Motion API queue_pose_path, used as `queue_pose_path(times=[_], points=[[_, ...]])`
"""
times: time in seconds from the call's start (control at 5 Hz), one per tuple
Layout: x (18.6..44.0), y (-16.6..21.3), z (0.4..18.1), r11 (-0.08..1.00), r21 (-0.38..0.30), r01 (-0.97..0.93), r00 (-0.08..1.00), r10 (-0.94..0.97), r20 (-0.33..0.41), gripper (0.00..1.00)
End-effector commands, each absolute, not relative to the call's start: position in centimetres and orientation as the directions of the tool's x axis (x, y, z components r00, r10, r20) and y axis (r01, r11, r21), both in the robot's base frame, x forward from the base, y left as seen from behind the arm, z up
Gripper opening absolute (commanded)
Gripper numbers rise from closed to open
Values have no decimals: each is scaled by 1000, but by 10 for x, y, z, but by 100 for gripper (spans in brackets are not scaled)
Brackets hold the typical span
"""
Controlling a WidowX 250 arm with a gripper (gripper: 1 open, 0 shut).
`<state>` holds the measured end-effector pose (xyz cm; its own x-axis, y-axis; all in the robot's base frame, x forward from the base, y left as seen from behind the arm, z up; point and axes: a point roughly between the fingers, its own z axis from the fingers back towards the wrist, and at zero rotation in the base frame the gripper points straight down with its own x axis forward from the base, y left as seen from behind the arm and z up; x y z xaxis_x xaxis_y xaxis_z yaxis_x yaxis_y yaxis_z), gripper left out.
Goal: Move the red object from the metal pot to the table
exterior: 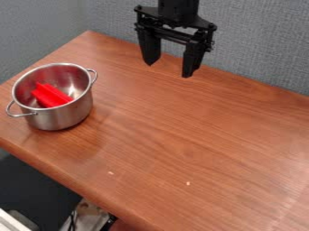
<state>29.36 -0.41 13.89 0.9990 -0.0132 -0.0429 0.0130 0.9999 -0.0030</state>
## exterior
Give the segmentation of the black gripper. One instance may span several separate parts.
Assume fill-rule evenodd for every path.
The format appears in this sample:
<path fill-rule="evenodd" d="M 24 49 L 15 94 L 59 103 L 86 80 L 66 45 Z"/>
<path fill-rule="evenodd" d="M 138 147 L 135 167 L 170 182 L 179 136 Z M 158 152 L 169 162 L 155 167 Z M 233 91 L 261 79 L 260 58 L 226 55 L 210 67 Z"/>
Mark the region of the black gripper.
<path fill-rule="evenodd" d="M 161 40 L 186 45 L 182 77 L 199 69 L 203 54 L 213 50 L 217 25 L 198 15 L 199 0 L 158 0 L 157 6 L 136 5 L 135 29 L 142 58 L 151 66 L 161 58 Z"/>

